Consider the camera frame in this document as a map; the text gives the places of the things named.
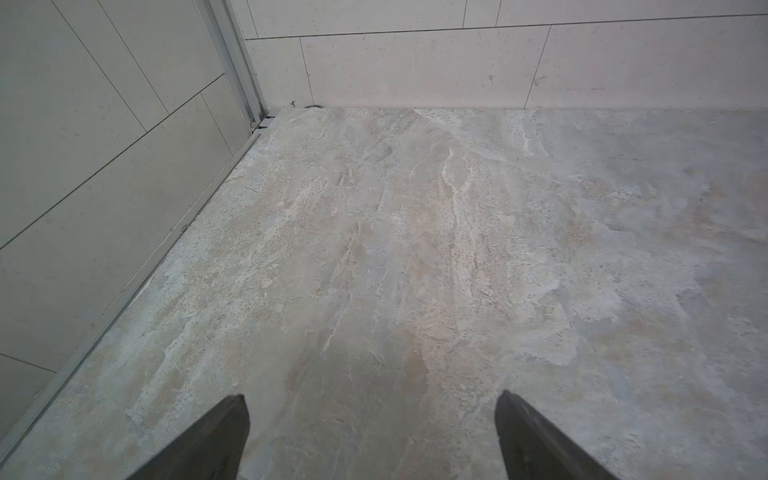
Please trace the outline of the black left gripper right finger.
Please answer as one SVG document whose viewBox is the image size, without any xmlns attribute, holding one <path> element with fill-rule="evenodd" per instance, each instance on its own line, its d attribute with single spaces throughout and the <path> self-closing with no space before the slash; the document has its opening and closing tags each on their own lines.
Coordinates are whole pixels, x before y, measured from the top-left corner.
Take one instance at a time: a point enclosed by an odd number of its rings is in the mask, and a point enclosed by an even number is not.
<svg viewBox="0 0 768 480">
<path fill-rule="evenodd" d="M 517 394 L 508 390 L 501 393 L 494 424 L 510 479 L 616 479 Z"/>
</svg>

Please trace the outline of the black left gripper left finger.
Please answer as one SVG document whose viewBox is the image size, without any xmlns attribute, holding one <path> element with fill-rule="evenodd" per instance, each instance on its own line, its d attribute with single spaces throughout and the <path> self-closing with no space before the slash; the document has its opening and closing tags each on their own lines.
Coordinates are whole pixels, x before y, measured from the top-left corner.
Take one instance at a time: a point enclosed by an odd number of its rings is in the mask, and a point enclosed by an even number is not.
<svg viewBox="0 0 768 480">
<path fill-rule="evenodd" d="M 245 397 L 229 395 L 130 477 L 236 479 L 249 430 Z"/>
</svg>

